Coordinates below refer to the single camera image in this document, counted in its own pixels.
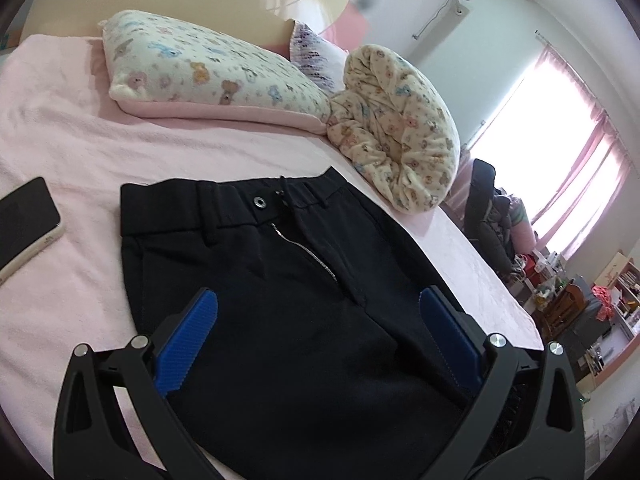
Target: pink bedsheet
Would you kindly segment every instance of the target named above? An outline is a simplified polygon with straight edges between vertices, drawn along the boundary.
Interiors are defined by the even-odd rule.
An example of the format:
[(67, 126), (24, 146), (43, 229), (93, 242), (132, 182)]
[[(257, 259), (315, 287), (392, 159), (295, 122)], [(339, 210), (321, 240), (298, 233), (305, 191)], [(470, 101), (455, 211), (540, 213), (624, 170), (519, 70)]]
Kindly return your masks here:
[[(313, 176), (334, 166), (411, 233), (486, 332), (542, 348), (532, 319), (439, 208), (413, 217), (390, 210), (325, 139), (261, 124), (140, 120), (107, 90), (102, 42), (93, 38), (31, 36), (0, 75), (0, 196), (42, 175), (66, 222), (59, 241), (0, 287), (0, 404), (49, 472), (72, 349), (116, 348), (135, 334), (120, 270), (125, 182)], [(124, 404), (134, 439), (152, 457)]]

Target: cartoon print fabric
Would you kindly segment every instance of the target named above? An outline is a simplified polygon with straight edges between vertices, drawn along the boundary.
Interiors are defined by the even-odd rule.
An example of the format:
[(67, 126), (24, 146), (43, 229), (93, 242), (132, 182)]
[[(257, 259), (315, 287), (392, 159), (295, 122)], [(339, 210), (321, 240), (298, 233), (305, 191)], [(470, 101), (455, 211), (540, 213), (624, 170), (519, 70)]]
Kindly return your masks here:
[(103, 23), (112, 99), (279, 108), (326, 123), (328, 98), (289, 61), (165, 16), (123, 10)]
[(401, 212), (444, 200), (458, 170), (460, 139), (430, 81), (388, 48), (351, 52), (346, 89), (331, 97), (329, 140)]

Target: cream pillow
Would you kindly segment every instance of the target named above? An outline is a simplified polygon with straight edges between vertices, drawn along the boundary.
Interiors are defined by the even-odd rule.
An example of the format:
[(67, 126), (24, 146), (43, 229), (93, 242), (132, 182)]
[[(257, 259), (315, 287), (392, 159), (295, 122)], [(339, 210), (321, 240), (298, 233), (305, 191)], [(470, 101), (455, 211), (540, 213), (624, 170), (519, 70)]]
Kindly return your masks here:
[(103, 24), (109, 95), (145, 117), (281, 124), (324, 134), (327, 97), (278, 54), (141, 10)]

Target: red object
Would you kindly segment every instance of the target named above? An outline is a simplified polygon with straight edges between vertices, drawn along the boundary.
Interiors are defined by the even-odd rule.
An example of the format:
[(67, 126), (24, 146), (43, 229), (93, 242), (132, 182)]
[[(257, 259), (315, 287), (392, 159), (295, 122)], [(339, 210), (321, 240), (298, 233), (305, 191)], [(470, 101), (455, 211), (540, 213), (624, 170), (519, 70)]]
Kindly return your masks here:
[(527, 259), (527, 263), (524, 265), (524, 275), (531, 282), (531, 285), (538, 286), (543, 280), (535, 270), (536, 261), (530, 254), (525, 254), (524, 257)]
[(613, 305), (611, 304), (611, 293), (609, 289), (603, 286), (594, 285), (591, 291), (593, 292), (593, 295), (602, 302), (602, 307), (596, 314), (596, 319), (598, 321), (612, 319), (614, 311)]

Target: chair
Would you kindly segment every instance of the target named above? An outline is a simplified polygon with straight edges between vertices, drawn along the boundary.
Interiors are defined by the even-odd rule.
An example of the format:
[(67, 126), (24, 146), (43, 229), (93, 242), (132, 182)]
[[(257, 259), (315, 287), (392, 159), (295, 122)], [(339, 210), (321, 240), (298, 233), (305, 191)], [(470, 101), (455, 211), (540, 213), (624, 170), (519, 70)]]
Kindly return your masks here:
[(543, 310), (532, 314), (542, 341), (546, 344), (558, 338), (585, 307), (584, 294), (572, 281)]

